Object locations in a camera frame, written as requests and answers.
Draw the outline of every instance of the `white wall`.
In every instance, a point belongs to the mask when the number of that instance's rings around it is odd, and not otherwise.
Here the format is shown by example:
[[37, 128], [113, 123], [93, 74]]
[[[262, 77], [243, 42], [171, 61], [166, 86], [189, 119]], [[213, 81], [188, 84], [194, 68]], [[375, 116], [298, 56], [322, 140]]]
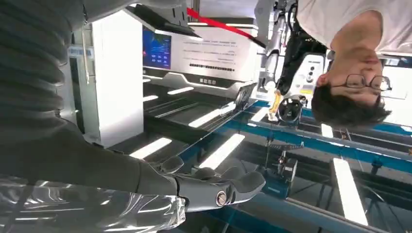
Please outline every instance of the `white wall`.
[[142, 25], [124, 11], [93, 23], [101, 144], [143, 132]]
[[389, 93], [383, 93], [385, 108], [392, 110], [385, 122], [412, 126], [412, 69], [399, 67], [385, 67], [383, 75], [388, 76], [391, 80], [393, 90]]

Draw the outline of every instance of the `robotic hand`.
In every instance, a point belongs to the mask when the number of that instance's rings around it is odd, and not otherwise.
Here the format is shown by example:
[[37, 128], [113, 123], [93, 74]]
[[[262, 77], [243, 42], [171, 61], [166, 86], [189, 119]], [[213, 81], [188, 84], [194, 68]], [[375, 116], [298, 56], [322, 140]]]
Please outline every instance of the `robotic hand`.
[[260, 192], [266, 183], [260, 173], [250, 172], [243, 175], [238, 167], [228, 169], [221, 176], [208, 167], [193, 175], [174, 174], [176, 168], [182, 165], [183, 161], [179, 157], [173, 157], [156, 167], [170, 171], [160, 175], [176, 188], [176, 196], [185, 200], [186, 212], [218, 209], [248, 201]]

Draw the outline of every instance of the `blue screen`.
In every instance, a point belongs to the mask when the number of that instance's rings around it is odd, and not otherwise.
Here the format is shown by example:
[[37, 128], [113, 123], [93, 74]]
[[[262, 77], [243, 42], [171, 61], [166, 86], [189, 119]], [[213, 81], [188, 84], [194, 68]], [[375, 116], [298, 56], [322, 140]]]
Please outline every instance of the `blue screen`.
[[143, 65], [170, 69], [171, 67], [172, 37], [155, 34], [143, 27]]

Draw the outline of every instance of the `fluorescent light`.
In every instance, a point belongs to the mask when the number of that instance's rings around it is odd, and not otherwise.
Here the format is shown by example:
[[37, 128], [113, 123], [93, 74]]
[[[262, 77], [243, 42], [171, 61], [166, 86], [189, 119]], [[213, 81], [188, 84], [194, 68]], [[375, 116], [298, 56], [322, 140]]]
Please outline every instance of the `fluorescent light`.
[[179, 94], [179, 93], [191, 91], [191, 90], [193, 90], [193, 89], [194, 89], [193, 87], [188, 86], [188, 87], [184, 87], [184, 88], [181, 88], [181, 89], [169, 91], [168, 94], [169, 94], [169, 95], [176, 95], [176, 94]]
[[150, 101], [150, 100], [155, 100], [157, 98], [159, 98], [159, 97], [158, 96], [145, 96], [145, 97], [143, 97], [143, 102]]
[[235, 102], [230, 102], [220, 109], [220, 115], [225, 115], [226, 113], [235, 110], [235, 108], [236, 108]]
[[230, 27], [251, 27], [253, 29], [259, 30], [259, 27], [254, 24], [239, 24], [239, 23], [226, 23]]
[[191, 22], [188, 23], [189, 26], [207, 26], [207, 23]]
[[345, 218], [367, 226], [368, 221], [348, 162], [343, 159], [334, 158], [333, 165], [335, 167], [336, 180], [338, 182]]
[[254, 122], [259, 122], [265, 117], [268, 111], [268, 107], [262, 107], [250, 120]]
[[229, 154], [243, 141], [245, 136], [235, 133], [229, 140], [221, 145], [215, 152], [213, 152], [199, 168], [209, 167], [216, 169], [229, 156]]
[[160, 150], [161, 148], [167, 146], [170, 142], [172, 142], [170, 139], [168, 138], [160, 138], [148, 145], [146, 145], [145, 147], [133, 152], [130, 154], [130, 156], [137, 158], [137, 159], [144, 159], [147, 156], [149, 156], [150, 154]]
[[192, 121], [191, 123], [189, 123], [189, 126], [198, 128], [219, 115], [220, 115], [220, 109], [215, 109], [211, 111], [210, 113], [202, 116], [201, 118]]
[[332, 131], [332, 127], [322, 124], [321, 125], [322, 128], [322, 136], [323, 137], [329, 137], [329, 138], [333, 138], [333, 131]]
[[401, 126], [401, 128], [402, 128], [403, 130], [405, 130], [406, 132], [412, 132], [412, 128], [409, 127], [409, 126]]

